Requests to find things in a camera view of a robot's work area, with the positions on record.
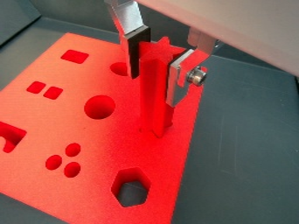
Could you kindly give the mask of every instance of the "screw head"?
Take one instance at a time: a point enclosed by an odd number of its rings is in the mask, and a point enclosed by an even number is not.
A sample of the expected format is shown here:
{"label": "screw head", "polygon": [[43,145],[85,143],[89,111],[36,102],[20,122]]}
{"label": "screw head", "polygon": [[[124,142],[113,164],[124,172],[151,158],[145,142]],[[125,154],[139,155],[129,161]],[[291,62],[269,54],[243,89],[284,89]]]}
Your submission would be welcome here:
{"label": "screw head", "polygon": [[196,87],[199,87],[201,85],[201,83],[204,82],[207,78],[207,73],[201,70],[200,66],[196,66],[188,76],[187,76],[187,81],[193,84]]}

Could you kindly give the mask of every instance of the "small circular hole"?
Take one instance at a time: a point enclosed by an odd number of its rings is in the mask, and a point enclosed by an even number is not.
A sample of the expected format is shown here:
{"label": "small circular hole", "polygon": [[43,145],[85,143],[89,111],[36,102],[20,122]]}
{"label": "small circular hole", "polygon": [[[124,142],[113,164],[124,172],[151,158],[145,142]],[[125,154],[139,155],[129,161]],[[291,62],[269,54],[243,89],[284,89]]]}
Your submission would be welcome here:
{"label": "small circular hole", "polygon": [[68,157],[76,157],[80,154],[80,145],[71,143],[65,149],[65,154]]}
{"label": "small circular hole", "polygon": [[51,156],[45,161],[45,167],[48,170],[56,170],[61,166],[61,157],[59,155]]}
{"label": "small circular hole", "polygon": [[117,62],[111,65],[109,67],[111,71],[120,75],[120,76],[127,76],[127,63],[125,62]]}
{"label": "small circular hole", "polygon": [[75,178],[80,174],[80,164],[71,162],[65,165],[64,175],[67,178]]}
{"label": "small circular hole", "polygon": [[85,114],[92,119],[104,119],[115,111],[116,104],[107,95],[97,95],[88,99],[84,107]]}

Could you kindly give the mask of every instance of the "square hole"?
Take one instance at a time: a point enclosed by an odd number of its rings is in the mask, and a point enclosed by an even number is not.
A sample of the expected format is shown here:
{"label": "square hole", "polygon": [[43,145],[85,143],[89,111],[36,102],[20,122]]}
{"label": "square hole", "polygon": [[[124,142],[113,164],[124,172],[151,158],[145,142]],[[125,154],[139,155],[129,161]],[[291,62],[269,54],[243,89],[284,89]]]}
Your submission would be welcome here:
{"label": "square hole", "polygon": [[63,89],[59,88],[59,87],[49,87],[49,89],[47,90],[47,92],[44,93],[44,97],[52,99],[52,100],[56,100],[60,96],[63,92]]}
{"label": "square hole", "polygon": [[61,59],[63,60],[68,60],[73,63],[77,63],[77,64],[81,64],[85,59],[88,58],[88,54],[84,53],[84,52],[77,52],[77,51],[73,51],[73,50],[68,50],[63,55],[61,55]]}
{"label": "square hole", "polygon": [[35,81],[32,85],[26,88],[26,91],[37,95],[43,91],[44,87],[44,83]]}

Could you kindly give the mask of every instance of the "red foam board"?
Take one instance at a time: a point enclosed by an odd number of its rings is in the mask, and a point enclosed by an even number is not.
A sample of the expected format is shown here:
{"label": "red foam board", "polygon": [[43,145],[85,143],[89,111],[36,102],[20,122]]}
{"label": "red foam board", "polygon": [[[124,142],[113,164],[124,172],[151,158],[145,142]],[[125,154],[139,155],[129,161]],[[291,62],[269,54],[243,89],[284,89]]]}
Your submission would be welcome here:
{"label": "red foam board", "polygon": [[[0,92],[0,192],[69,223],[172,219],[201,87],[157,138],[140,132],[125,69],[119,45],[68,33]],[[136,180],[145,201],[123,207],[119,189]]]}

